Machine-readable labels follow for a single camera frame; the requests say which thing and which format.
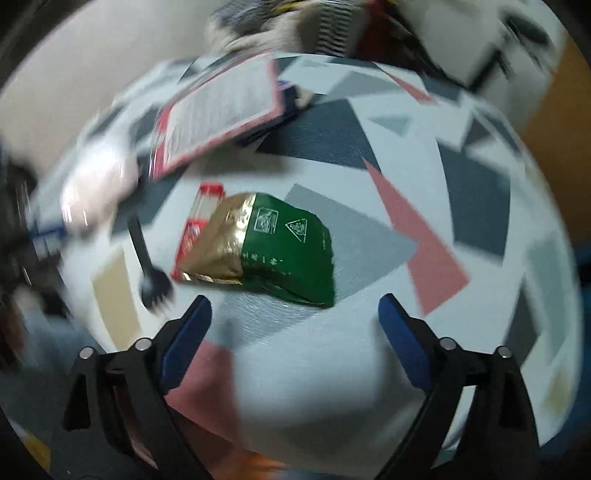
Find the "gold foil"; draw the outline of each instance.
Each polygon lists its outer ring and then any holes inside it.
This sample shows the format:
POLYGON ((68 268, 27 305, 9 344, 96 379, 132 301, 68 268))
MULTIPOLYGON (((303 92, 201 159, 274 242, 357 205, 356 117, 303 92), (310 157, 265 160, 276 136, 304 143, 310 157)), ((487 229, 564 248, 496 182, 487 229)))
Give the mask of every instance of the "gold foil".
POLYGON ((224 199, 179 268, 186 280, 241 284, 242 247, 256 193, 224 199))

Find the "blue gripper pad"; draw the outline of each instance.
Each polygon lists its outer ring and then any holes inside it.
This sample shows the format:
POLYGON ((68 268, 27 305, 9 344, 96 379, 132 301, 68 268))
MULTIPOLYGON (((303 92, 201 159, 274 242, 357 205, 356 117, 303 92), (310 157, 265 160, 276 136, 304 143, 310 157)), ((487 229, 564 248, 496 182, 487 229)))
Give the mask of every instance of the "blue gripper pad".
POLYGON ((410 383, 425 392, 432 390, 429 357, 408 326, 408 313, 396 300, 384 295, 379 301, 378 316, 410 383))
POLYGON ((211 324, 212 304, 204 297, 162 355, 160 388, 164 395, 183 381, 211 324))

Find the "red package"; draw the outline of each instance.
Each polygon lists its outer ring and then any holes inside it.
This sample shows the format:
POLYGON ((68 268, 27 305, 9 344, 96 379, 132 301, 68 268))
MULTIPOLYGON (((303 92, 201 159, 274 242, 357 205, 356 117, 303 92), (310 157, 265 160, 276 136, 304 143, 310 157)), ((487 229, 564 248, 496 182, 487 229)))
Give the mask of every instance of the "red package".
POLYGON ((204 182, 200 185, 195 202, 189 213, 189 218, 185 223, 183 236, 178 246, 177 256, 174 260, 174 268, 170 273, 173 280, 182 282, 188 281, 188 278, 184 278, 183 272, 177 268, 177 265, 184 260, 187 254, 193 247, 193 242, 200 235, 209 219, 212 217, 213 212, 216 211, 217 206, 222 202, 226 192, 223 189, 223 185, 217 182, 204 182))

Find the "fork handle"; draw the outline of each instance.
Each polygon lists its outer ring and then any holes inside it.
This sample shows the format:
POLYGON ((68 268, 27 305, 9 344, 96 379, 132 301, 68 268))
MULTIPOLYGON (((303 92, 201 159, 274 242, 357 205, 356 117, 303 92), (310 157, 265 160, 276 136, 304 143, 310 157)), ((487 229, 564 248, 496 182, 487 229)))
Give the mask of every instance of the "fork handle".
POLYGON ((137 215, 130 218, 127 227, 129 229, 129 234, 131 235, 131 241, 134 244, 135 253, 138 256, 139 264, 141 265, 144 274, 148 274, 153 268, 152 261, 150 260, 150 255, 148 255, 144 234, 142 233, 142 226, 139 223, 137 215))

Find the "round table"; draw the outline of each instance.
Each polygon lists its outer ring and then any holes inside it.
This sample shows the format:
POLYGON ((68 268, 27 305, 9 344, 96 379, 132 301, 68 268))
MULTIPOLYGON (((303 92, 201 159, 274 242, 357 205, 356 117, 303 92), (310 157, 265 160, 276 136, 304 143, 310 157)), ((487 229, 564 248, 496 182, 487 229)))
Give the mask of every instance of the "round table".
MULTIPOLYGON (((450 85, 394 67, 278 54, 281 80, 311 107, 266 138, 225 145, 123 202, 113 222, 63 251, 75 318, 108 351, 154 336, 163 316, 139 299, 125 230, 137 213, 155 265, 173 266, 203 180, 266 192, 317 214, 333 238, 337 303, 317 310, 209 284, 175 284, 177 318, 197 294, 213 324, 170 406, 245 448, 300 468, 369 477, 424 400, 377 322, 392 292, 410 315, 465 349, 508 345, 540 441, 561 427, 581 364, 573 256, 545 181, 506 120, 450 85)), ((41 185, 37 214, 59 214, 61 185, 92 138, 135 135, 146 162, 158 109, 214 59, 157 66, 83 129, 41 185)), ((445 448, 457 443, 466 388, 445 448)))

